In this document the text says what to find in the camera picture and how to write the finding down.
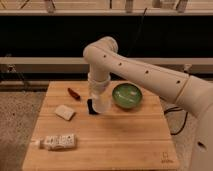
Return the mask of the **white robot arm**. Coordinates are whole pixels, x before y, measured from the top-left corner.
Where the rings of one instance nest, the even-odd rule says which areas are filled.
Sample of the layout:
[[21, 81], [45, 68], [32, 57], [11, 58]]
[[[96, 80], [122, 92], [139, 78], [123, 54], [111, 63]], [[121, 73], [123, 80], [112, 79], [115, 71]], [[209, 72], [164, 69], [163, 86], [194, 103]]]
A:
[[213, 83], [123, 57], [116, 40], [109, 36], [87, 45], [83, 58], [89, 64], [89, 94], [95, 111], [109, 108], [102, 94], [112, 73], [155, 93], [198, 119], [188, 171], [213, 171]]

